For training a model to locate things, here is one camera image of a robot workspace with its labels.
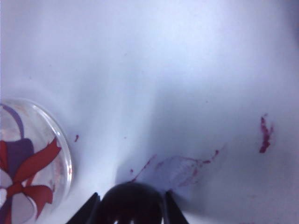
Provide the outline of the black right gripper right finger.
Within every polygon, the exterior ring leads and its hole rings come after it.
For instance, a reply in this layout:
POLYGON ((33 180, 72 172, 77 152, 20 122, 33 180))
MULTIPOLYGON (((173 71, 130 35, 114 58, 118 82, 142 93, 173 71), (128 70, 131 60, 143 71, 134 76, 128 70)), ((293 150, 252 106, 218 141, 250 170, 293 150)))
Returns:
POLYGON ((163 196, 163 219, 165 224, 189 224, 183 212, 168 190, 163 196))

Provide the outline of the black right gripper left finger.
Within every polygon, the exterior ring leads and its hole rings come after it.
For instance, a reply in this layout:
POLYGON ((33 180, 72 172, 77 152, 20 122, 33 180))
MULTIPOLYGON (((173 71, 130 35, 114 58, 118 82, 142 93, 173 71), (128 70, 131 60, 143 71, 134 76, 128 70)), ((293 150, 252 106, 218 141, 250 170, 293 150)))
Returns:
POLYGON ((94 213, 99 205, 100 196, 94 193, 73 217, 74 224, 90 224, 92 222, 94 213))

